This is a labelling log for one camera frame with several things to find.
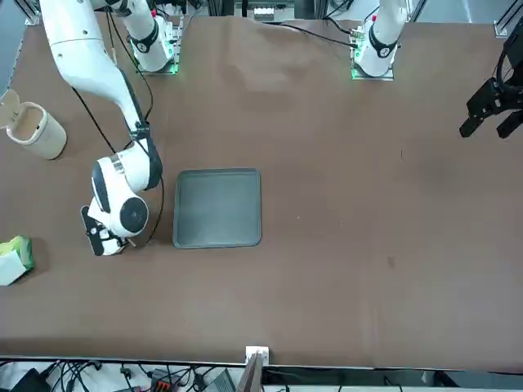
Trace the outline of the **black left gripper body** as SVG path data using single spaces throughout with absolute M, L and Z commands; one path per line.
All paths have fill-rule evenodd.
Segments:
M 508 59 L 512 76 L 505 81 L 503 63 Z M 498 84 L 503 93 L 518 100 L 522 97 L 522 29 L 514 29 L 503 44 L 498 59 Z

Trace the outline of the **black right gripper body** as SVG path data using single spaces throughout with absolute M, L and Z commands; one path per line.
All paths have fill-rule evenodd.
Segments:
M 103 247 L 124 247 L 125 239 L 116 236 L 109 229 L 99 229 L 98 230 L 99 239 Z

